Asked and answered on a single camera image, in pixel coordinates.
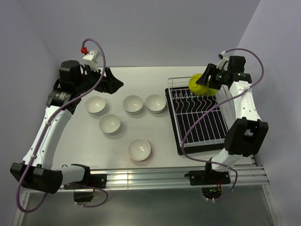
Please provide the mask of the green bowl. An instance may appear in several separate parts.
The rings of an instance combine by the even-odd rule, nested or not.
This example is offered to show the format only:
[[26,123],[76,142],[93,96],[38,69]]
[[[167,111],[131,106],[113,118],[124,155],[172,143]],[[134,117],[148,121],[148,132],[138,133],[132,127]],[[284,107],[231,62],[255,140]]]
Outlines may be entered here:
[[212,89],[212,88],[209,88],[209,89],[207,90],[207,95],[208,95],[209,97],[214,96],[218,91],[219,91],[218,89]]
[[205,85],[198,85],[197,80],[202,77],[203,74],[197,73],[190,77],[188,87],[195,95],[203,95],[208,92],[209,87]]

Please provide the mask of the orange bowl white inside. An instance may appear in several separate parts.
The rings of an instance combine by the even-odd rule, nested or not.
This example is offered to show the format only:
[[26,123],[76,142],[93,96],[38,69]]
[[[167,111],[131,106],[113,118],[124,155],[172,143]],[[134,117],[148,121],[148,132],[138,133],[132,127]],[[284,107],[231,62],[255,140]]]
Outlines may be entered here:
[[144,139],[135,139],[128,145],[128,155],[134,161],[144,161],[151,153],[151,146]]

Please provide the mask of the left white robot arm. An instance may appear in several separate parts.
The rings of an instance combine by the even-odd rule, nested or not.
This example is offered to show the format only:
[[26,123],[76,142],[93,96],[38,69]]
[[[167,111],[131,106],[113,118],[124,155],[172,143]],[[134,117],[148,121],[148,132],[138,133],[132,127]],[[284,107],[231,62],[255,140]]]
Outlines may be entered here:
[[83,96],[95,90],[114,94],[123,82],[115,78],[109,67],[93,70],[76,60],[61,63],[59,78],[48,95],[43,122],[29,152],[20,163],[12,163],[10,173],[18,181],[18,190],[27,188],[47,194],[56,193],[66,184],[81,188],[90,186],[90,168],[82,164],[53,169],[53,158],[60,137]]

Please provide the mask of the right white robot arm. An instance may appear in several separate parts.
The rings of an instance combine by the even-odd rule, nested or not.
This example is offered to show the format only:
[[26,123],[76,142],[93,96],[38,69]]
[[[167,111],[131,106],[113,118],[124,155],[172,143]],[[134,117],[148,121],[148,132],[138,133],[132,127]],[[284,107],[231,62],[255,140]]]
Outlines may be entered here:
[[203,173],[204,180],[210,184],[241,158],[257,154],[269,129],[255,107],[252,78],[244,72],[246,59],[226,53],[221,53],[219,58],[217,65],[208,64],[205,72],[192,80],[197,93],[209,96],[227,86],[235,108],[235,121],[226,134],[224,148],[211,159],[211,167]]

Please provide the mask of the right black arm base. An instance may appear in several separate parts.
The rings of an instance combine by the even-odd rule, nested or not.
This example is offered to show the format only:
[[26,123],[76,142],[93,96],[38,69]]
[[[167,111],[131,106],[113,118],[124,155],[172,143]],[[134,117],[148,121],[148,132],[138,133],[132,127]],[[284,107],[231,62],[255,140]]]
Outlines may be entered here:
[[184,177],[189,178],[191,186],[211,186],[202,188],[202,194],[209,199],[220,198],[222,195],[222,185],[228,185],[231,182],[228,172],[191,170]]

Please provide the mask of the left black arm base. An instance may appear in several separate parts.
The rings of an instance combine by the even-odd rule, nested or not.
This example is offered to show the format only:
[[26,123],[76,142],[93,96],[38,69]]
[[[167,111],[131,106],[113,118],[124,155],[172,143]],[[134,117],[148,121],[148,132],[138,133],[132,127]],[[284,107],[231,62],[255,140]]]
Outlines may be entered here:
[[[87,182],[73,182],[63,186],[64,190],[92,189],[91,192],[73,192],[73,199],[77,204],[83,206],[100,206],[106,203],[109,198],[104,190],[107,183],[107,174],[91,174]],[[104,200],[100,204],[88,205],[96,197],[96,191],[104,193]]]

